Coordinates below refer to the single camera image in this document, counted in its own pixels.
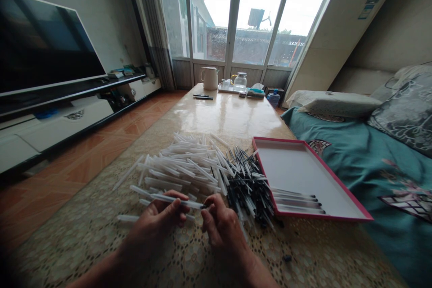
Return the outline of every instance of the tv stand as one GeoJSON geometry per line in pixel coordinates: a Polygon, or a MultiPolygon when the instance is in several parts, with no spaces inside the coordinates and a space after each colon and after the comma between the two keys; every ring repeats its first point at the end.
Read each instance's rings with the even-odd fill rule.
{"type": "Polygon", "coordinates": [[[101,80],[105,78],[97,78],[0,97],[0,123],[30,113],[54,108],[61,102],[88,97],[103,90],[141,80],[145,77],[145,74],[135,74],[121,79],[108,79],[106,83],[101,80]]]}
{"type": "Polygon", "coordinates": [[[81,137],[118,118],[161,88],[159,78],[144,78],[145,74],[139,74],[109,79],[107,83],[98,78],[0,97],[0,154],[8,157],[8,161],[0,162],[2,183],[22,178],[24,171],[57,157],[81,137]],[[120,104],[106,98],[112,93],[133,98],[120,104]],[[40,120],[32,116],[49,108],[56,108],[59,113],[40,120]]]}

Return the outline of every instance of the tv screen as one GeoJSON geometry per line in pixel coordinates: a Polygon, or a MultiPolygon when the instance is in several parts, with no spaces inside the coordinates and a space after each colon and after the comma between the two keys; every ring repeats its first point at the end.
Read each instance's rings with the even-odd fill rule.
{"type": "Polygon", "coordinates": [[[0,96],[105,76],[73,9],[0,0],[0,96]]]}

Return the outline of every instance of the gray pillow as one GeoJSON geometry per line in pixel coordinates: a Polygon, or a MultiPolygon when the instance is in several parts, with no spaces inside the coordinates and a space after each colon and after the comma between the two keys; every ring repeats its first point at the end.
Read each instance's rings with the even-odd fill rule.
{"type": "Polygon", "coordinates": [[[374,110],[368,124],[432,157],[432,74],[407,81],[374,110]]]}

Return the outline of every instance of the plastic bottle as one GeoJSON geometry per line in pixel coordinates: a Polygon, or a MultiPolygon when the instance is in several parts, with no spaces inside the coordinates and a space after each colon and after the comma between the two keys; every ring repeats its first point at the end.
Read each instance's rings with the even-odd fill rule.
{"type": "Polygon", "coordinates": [[[269,103],[274,109],[276,109],[276,107],[278,106],[279,99],[280,99],[280,95],[278,95],[277,89],[274,89],[272,94],[267,95],[267,100],[269,101],[269,103]]]}

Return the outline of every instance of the curtain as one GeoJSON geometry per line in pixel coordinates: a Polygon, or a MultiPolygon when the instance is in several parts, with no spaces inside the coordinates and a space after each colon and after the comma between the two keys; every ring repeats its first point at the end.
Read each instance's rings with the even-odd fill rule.
{"type": "Polygon", "coordinates": [[[141,0],[141,5],[151,64],[161,79],[162,88],[174,90],[176,83],[174,81],[168,34],[163,16],[162,0],[141,0]]]}

